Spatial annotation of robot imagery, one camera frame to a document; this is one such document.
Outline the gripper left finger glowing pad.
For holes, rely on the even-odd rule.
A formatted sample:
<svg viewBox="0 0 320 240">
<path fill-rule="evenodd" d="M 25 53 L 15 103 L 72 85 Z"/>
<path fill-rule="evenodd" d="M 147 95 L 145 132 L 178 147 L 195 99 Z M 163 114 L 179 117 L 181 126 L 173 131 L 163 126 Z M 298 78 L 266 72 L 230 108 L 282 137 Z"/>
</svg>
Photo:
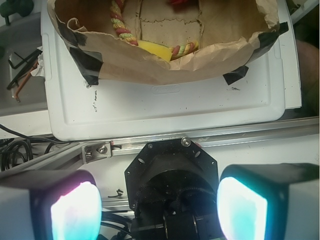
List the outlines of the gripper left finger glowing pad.
<svg viewBox="0 0 320 240">
<path fill-rule="evenodd" d="M 0 174 L 2 240 L 95 240 L 101 220 L 101 194 L 86 170 Z"/>
</svg>

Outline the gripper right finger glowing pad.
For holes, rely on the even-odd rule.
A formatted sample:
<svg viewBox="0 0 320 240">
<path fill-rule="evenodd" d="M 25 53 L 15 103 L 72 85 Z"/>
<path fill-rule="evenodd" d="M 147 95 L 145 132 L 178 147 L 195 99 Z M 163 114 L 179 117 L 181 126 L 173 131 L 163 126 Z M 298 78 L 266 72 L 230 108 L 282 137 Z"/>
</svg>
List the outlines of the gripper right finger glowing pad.
<svg viewBox="0 0 320 240">
<path fill-rule="evenodd" d="M 320 167 L 231 164 L 220 176 L 217 213 L 228 240 L 318 240 Z"/>
</svg>

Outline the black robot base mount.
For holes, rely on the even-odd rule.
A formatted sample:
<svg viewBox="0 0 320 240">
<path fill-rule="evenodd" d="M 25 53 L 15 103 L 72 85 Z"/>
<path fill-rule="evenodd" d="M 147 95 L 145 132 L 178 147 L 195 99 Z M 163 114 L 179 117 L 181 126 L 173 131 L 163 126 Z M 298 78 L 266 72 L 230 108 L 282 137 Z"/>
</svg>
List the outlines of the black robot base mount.
<svg viewBox="0 0 320 240">
<path fill-rule="evenodd" d="M 135 240 L 216 240 L 217 161 L 198 145 L 144 147 L 124 172 Z"/>
</svg>

